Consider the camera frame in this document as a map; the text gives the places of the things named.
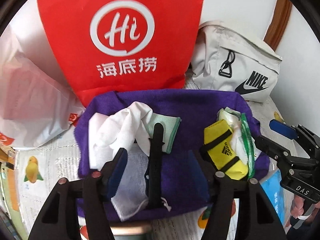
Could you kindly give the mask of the person's right hand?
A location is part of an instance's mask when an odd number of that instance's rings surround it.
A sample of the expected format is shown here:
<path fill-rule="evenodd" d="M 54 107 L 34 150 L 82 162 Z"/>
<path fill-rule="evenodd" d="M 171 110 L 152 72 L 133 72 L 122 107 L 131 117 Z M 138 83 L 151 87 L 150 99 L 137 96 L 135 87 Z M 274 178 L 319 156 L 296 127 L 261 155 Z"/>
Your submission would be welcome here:
<path fill-rule="evenodd" d="M 298 216 L 302 216 L 304 214 L 304 209 L 303 209 L 304 200 L 305 199 L 301 198 L 300 196 L 294 195 L 291 209 L 290 209 L 291 216 L 297 218 Z M 315 204 L 312 214 L 305 220 L 303 225 L 309 225 L 313 222 L 314 218 L 316 217 L 319 211 L 319 207 L 320 207 L 320 202 Z"/>

